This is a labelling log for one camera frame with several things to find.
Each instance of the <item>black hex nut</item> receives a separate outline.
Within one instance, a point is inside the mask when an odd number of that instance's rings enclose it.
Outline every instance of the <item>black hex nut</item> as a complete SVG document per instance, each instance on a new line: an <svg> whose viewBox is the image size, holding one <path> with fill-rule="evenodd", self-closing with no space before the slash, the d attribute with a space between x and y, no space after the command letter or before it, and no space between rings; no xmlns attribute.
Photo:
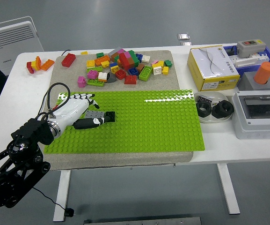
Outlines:
<svg viewBox="0 0 270 225"><path fill-rule="evenodd" d="M204 118L211 114L212 106L211 103L200 101L196 103L198 116Z"/></svg>
<svg viewBox="0 0 270 225"><path fill-rule="evenodd" d="M217 119L227 117L234 112L234 106L229 101L223 100L212 109L212 116Z"/></svg>

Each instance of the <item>lego baseplate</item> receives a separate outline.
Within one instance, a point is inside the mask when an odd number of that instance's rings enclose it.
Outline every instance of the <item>lego baseplate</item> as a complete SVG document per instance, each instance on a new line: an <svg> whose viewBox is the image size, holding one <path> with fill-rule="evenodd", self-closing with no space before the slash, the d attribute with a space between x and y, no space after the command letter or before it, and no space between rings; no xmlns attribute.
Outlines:
<svg viewBox="0 0 270 225"><path fill-rule="evenodd" d="M58 104L65 96L59 94ZM115 111L116 121L86 130L67 127L46 154L204 150L192 90L101 91L93 99L100 111Z"/></svg>

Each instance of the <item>gray floor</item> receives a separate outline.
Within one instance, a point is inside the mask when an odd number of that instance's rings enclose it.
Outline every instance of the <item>gray floor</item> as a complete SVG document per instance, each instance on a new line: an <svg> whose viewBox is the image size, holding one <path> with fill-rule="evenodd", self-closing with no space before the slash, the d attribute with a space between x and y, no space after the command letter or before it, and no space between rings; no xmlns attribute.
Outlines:
<svg viewBox="0 0 270 225"><path fill-rule="evenodd" d="M270 48L270 1L0 0L0 22L30 15L45 51L234 43L260 38ZM240 215L228 215L215 165L73 171L68 206L84 219L199 216L203 225L270 224L270 162L229 164ZM59 172L37 187L56 198ZM51 224L54 206L35 190L0 224Z"/></svg>

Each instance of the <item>cardboard box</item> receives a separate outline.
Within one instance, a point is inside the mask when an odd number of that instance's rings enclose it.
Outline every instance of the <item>cardboard box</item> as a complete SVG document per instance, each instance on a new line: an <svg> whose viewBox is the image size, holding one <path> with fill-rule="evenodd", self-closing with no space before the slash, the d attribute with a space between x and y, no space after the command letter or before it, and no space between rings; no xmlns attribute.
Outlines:
<svg viewBox="0 0 270 225"><path fill-rule="evenodd" d="M240 78L221 45L192 48L187 64L198 91L233 89Z"/></svg>

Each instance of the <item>robotic arm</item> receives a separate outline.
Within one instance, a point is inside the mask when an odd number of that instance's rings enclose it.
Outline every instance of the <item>robotic arm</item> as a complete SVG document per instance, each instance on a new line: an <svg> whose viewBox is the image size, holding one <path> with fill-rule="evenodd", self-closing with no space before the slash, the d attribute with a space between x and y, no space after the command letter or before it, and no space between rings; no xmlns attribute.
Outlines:
<svg viewBox="0 0 270 225"><path fill-rule="evenodd" d="M109 116L79 119L90 105L99 108L91 97L94 94L71 95L56 109L41 113L44 114L41 120L37 120L38 116L30 119L11 134L13 141L0 153L0 161L9 157L0 168L0 207L14 207L50 170L51 165L43 161L38 142L51 144L67 126L94 128L111 119Z"/></svg>

